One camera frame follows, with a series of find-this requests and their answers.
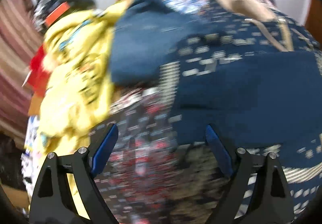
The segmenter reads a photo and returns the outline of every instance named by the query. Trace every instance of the pile of clothes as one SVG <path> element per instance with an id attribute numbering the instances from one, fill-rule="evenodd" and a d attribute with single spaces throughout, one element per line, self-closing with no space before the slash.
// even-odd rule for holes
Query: pile of clothes
<path id="1" fill-rule="evenodd" d="M 44 36 L 50 76 L 32 141 L 35 168 L 49 152 L 88 146 L 91 128 L 108 118 L 119 139 L 95 182 L 117 220 L 204 223 L 229 182 L 204 145 L 212 123 L 236 147 L 275 152 L 295 214 L 305 209 L 322 178 L 322 53 L 304 27 L 269 0 L 64 7 Z"/>

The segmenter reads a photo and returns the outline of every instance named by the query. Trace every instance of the orange object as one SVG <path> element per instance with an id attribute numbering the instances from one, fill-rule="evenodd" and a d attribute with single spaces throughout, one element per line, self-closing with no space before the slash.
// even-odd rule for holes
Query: orange object
<path id="1" fill-rule="evenodd" d="M 47 27 L 52 25 L 64 12 L 70 9 L 70 6 L 67 2 L 60 4 L 51 14 L 49 14 L 45 20 Z"/>

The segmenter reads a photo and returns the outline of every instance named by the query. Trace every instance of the beige fabric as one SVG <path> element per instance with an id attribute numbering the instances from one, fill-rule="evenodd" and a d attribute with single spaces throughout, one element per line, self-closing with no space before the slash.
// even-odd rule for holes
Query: beige fabric
<path id="1" fill-rule="evenodd" d="M 272 21 L 276 15 L 256 0 L 217 0 L 227 11 L 243 14 L 261 22 Z"/>

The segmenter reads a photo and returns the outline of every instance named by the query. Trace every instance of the blue cloth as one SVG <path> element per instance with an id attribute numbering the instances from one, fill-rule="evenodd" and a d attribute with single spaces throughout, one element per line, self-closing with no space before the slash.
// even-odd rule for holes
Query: blue cloth
<path id="1" fill-rule="evenodd" d="M 162 0 L 134 0 L 116 23 L 109 70 L 112 81 L 128 86 L 158 80 L 177 41 L 202 31 L 193 15 L 180 14 Z"/>

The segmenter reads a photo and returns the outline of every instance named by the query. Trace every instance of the blue gripper pad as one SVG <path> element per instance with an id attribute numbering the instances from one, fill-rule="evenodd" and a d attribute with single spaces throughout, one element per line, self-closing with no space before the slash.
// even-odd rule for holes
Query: blue gripper pad
<path id="1" fill-rule="evenodd" d="M 104 170 L 108 158 L 111 155 L 115 143 L 118 140 L 118 137 L 119 130 L 116 125 L 113 125 L 93 157 L 93 166 L 91 170 L 91 175 L 93 178 L 102 173 L 102 171 Z"/>
<path id="2" fill-rule="evenodd" d="M 206 141 L 214 154 L 222 173 L 227 177 L 231 177 L 233 174 L 231 157 L 210 125 L 207 125 L 206 127 Z"/>

